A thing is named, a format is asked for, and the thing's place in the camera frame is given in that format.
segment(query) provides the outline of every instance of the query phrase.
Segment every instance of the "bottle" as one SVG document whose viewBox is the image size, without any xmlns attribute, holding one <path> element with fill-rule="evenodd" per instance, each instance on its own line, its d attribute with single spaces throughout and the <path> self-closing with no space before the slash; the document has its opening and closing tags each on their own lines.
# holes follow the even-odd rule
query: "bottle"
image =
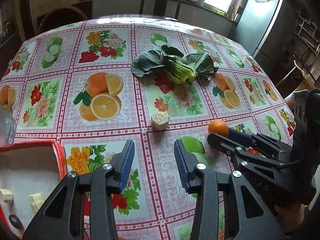
<svg viewBox="0 0 320 240">
<path fill-rule="evenodd" d="M 13 117 L 0 107 L 0 147 L 12 144 L 15 133 L 15 122 Z"/>
</svg>

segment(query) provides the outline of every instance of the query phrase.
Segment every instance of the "beige chunk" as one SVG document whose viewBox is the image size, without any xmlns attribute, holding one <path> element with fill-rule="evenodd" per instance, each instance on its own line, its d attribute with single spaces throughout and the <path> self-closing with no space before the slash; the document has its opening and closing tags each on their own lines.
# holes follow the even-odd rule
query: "beige chunk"
<svg viewBox="0 0 320 240">
<path fill-rule="evenodd" d="M 45 201 L 42 192 L 29 195 L 28 200 L 34 213 L 37 213 L 39 211 Z"/>
<path fill-rule="evenodd" d="M 5 188 L 0 189 L 0 200 L 5 203 L 12 203 L 13 202 L 12 192 Z"/>
<path fill-rule="evenodd" d="M 162 131 L 167 128 L 170 117 L 166 112 L 160 112 L 151 116 L 151 126 L 153 130 Z"/>
</svg>

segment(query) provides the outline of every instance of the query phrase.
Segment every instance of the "bolt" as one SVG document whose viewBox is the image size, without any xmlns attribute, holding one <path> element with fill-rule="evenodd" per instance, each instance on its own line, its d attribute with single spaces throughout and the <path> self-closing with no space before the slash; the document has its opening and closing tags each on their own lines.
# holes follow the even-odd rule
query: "bolt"
<svg viewBox="0 0 320 240">
<path fill-rule="evenodd" d="M 205 164 L 203 164 L 203 163 L 198 163 L 198 164 L 197 164 L 197 168 L 198 168 L 199 170 L 204 170 L 206 167 L 207 167 L 207 166 L 205 166 Z"/>
<path fill-rule="evenodd" d="M 68 177 L 68 178 L 74 178 L 76 175 L 77 175 L 77 173 L 76 173 L 75 171 L 70 171 L 70 172 L 67 174 L 67 177 Z"/>
<path fill-rule="evenodd" d="M 239 177 L 241 177 L 241 172 L 233 171 L 232 175 L 235 176 L 236 178 L 239 178 Z"/>
<path fill-rule="evenodd" d="M 104 170 L 110 170 L 112 168 L 112 164 L 105 163 L 102 167 L 103 167 Z"/>
</svg>

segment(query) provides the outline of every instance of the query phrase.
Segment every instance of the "table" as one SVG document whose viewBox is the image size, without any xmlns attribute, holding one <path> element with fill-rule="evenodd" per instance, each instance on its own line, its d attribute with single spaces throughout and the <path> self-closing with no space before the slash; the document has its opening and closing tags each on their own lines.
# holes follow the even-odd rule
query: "table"
<svg viewBox="0 0 320 240">
<path fill-rule="evenodd" d="M 198 78 L 189 86 L 175 85 L 164 75 L 133 76 L 132 60 L 157 48 L 159 40 L 185 54 L 208 52 L 219 66 L 216 78 Z M 38 35 L 23 43 L 0 90 L 0 105 L 16 120 L 15 143 L 56 140 L 64 146 L 68 171 L 93 171 L 120 152 L 127 139 L 134 141 L 128 185 L 112 199 L 118 234 L 125 239 L 189 239 L 196 198 L 181 186 L 175 140 L 198 138 L 215 170 L 230 173 L 227 156 L 206 141 L 212 119 L 289 144 L 295 128 L 285 101 L 240 44 L 152 17 L 93 19 Z M 76 99 L 79 94 L 82 101 Z M 153 131 L 150 123 L 158 110 L 171 117 L 162 132 Z M 223 239 L 222 194 L 219 201 Z M 87 231 L 88 204 L 87 197 Z"/>
</svg>

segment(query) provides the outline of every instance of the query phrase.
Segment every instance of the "dark oval object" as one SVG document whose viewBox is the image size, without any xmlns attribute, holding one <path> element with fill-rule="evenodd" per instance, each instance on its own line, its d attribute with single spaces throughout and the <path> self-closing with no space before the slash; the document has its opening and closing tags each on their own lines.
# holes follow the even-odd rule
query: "dark oval object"
<svg viewBox="0 0 320 240">
<path fill-rule="evenodd" d="M 13 225 L 15 228 L 23 229 L 23 225 L 20 219 L 16 215 L 13 215 L 13 214 L 9 215 L 9 221 L 11 225 Z"/>
</svg>

